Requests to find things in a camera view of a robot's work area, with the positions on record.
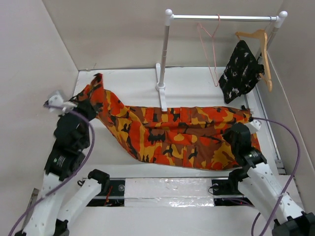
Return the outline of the orange camouflage trousers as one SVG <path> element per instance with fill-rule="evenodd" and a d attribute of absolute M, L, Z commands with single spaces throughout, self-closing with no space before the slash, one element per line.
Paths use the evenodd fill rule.
<path fill-rule="evenodd" d="M 157 107 L 128 106 L 104 88 L 101 73 L 73 99 L 90 103 L 96 118 L 138 161 L 210 171 L 238 167 L 223 134 L 235 123 L 248 123 L 252 116 L 247 108 L 225 106 L 178 107 L 165 112 Z"/>

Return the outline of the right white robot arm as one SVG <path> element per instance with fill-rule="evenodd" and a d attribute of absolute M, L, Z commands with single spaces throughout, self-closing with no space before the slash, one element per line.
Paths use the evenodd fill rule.
<path fill-rule="evenodd" d="M 223 138 L 239 165 L 229 173 L 229 191 L 243 194 L 264 217 L 261 235 L 271 228 L 274 236 L 313 236 L 315 215 L 306 213 L 287 193 L 289 182 L 280 185 L 265 156 L 252 145 L 254 130 L 258 127 L 239 122 L 224 132 Z"/>

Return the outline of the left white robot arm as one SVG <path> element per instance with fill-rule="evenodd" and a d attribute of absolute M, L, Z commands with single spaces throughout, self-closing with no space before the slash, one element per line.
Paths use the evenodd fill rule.
<path fill-rule="evenodd" d="M 84 149 L 92 150 L 95 131 L 90 121 L 97 115 L 89 101 L 71 99 L 64 102 L 50 98 L 44 107 L 57 110 L 59 120 L 54 131 L 55 143 L 44 167 L 43 185 L 39 198 L 18 219 L 22 221 L 31 212 L 28 223 L 15 236 L 67 236 L 69 226 L 74 223 L 87 204 L 96 196 L 110 189 L 109 174 L 94 169 L 76 194 L 63 204 L 72 179 L 89 158 Z"/>

